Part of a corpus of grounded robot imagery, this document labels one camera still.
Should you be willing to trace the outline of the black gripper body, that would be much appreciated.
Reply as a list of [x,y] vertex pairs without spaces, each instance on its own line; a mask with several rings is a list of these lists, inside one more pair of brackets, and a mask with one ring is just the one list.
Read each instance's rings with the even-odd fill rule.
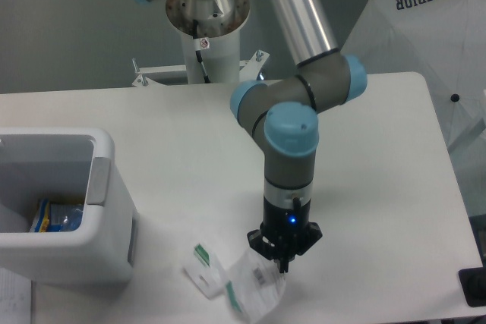
[[307,202],[297,211],[283,209],[264,199],[264,217],[260,229],[265,238],[276,245],[284,254],[284,240],[292,232],[303,229],[309,223],[311,202]]

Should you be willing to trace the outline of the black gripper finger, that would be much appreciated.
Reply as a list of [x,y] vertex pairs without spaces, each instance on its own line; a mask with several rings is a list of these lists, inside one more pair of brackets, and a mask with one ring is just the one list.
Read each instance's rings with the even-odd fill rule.
[[295,256],[303,256],[322,237],[322,231],[316,222],[309,222],[303,229],[292,232],[286,237],[282,255],[282,272],[287,273],[289,263]]
[[259,253],[267,260],[276,261],[277,268],[280,272],[283,272],[283,267],[281,263],[282,250],[273,245],[270,241],[265,241],[265,236],[262,231],[257,229],[249,231],[247,233],[247,239],[249,247],[255,252]]

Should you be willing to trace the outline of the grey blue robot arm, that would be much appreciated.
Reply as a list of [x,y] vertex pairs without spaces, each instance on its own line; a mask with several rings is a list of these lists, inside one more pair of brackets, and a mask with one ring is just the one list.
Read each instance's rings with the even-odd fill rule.
[[272,84],[239,80],[238,32],[249,0],[166,0],[166,14],[181,35],[190,83],[237,83],[230,109],[264,153],[264,217],[248,243],[287,272],[322,236],[309,219],[317,116],[360,96],[367,74],[340,52],[319,0],[272,2],[297,67]]

